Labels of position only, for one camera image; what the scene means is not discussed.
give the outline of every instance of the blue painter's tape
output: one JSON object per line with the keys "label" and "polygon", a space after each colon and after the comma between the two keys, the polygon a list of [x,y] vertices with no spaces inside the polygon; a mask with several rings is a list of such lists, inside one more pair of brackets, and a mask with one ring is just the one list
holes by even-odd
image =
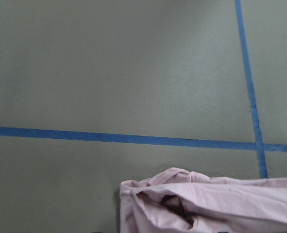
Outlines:
{"label": "blue painter's tape", "polygon": [[[50,139],[97,141],[97,142],[120,142],[120,143],[136,143],[136,144],[148,144],[148,145],[218,148],[218,149],[233,149],[233,150],[256,150],[256,144],[249,142],[228,142],[228,141],[198,140],[198,139],[184,139],[184,138],[172,138],[172,137],[138,136],[138,135],[111,134],[111,133],[88,133],[88,132],[61,131],[61,130],[39,130],[39,129],[23,129],[23,128],[9,128],[9,127],[0,127],[0,136],[50,138]],[[287,145],[264,144],[264,149],[266,151],[287,152]]]}
{"label": "blue painter's tape", "polygon": [[252,115],[252,120],[253,120],[253,130],[255,134],[255,143],[256,143],[256,149],[257,149],[257,154],[258,154],[260,172],[261,172],[262,178],[267,178],[268,172],[267,172],[266,163],[265,163],[264,145],[263,145],[262,133],[261,133],[261,128],[260,128],[259,114],[258,114],[258,110],[256,107],[255,92],[254,92],[254,87],[253,87],[253,79],[252,79],[251,66],[250,66],[250,60],[249,60],[249,55],[248,55],[247,40],[246,40],[246,35],[245,35],[245,27],[244,27],[240,0],[235,0],[235,6],[236,6],[241,51],[242,51],[242,57],[243,57],[244,66],[245,66],[246,82],[247,82],[247,89],[248,89],[248,95],[249,95],[251,115]]}

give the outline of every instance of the gray surface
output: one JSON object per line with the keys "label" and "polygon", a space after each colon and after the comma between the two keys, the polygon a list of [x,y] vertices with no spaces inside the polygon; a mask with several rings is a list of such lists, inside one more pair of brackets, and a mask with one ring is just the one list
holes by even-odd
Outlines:
{"label": "gray surface", "polygon": [[287,0],[242,9],[264,142],[287,144]]}
{"label": "gray surface", "polygon": [[0,137],[0,233],[117,232],[119,183],[172,166],[259,178],[253,151]]}
{"label": "gray surface", "polygon": [[[242,5],[264,141],[287,144],[287,0]],[[0,0],[0,126],[254,141],[234,1]],[[255,151],[0,137],[0,233],[114,233],[119,183],[172,166],[259,178]]]}
{"label": "gray surface", "polygon": [[0,0],[0,126],[253,142],[231,0]]}
{"label": "gray surface", "polygon": [[287,153],[266,152],[265,157],[270,178],[287,177]]}

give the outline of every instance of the pink fabric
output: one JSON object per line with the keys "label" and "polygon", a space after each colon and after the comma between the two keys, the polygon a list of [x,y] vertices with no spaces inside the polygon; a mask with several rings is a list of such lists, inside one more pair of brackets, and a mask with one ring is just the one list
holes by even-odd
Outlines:
{"label": "pink fabric", "polygon": [[120,185],[121,233],[287,232],[287,178],[209,178],[170,168]]}

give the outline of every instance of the crumpled fabric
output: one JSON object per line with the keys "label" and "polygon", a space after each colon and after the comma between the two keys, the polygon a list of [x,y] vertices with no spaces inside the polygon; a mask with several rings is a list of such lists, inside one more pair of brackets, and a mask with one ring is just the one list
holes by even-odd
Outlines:
{"label": "crumpled fabric", "polygon": [[120,185],[120,233],[285,233],[287,178],[210,178],[170,168]]}

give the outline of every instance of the tape strip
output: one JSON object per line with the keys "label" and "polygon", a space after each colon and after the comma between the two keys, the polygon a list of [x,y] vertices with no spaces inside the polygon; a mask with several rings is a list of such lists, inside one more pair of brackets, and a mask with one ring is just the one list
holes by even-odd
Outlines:
{"label": "tape strip", "polygon": [[[228,141],[198,140],[198,139],[185,139],[185,138],[172,138],[172,137],[138,136],[138,135],[111,134],[111,133],[88,133],[88,132],[77,132],[77,131],[40,130],[40,129],[9,128],[9,127],[0,127],[0,136],[50,138],[50,139],[96,141],[96,142],[120,142],[120,143],[136,143],[136,144],[148,144],[148,145],[218,148],[218,149],[233,149],[233,150],[256,150],[256,144],[249,142],[228,142]],[[287,145],[266,144],[264,147],[265,150],[267,151],[277,150],[287,152]]]}
{"label": "tape strip", "polygon": [[240,0],[235,0],[235,6],[236,6],[236,14],[237,14],[237,21],[238,21],[238,28],[239,28],[239,35],[240,35],[241,51],[242,51],[242,57],[243,57],[244,66],[245,66],[250,110],[251,110],[251,115],[252,115],[252,120],[253,120],[253,130],[255,134],[255,143],[256,143],[256,150],[258,154],[258,162],[260,166],[261,177],[267,178],[268,172],[267,172],[266,163],[265,163],[264,145],[263,145],[262,133],[260,129],[259,114],[256,108],[255,92],[254,92],[254,87],[253,87],[253,79],[252,79],[252,73],[251,73],[250,60],[248,56],[245,27],[244,27]]}

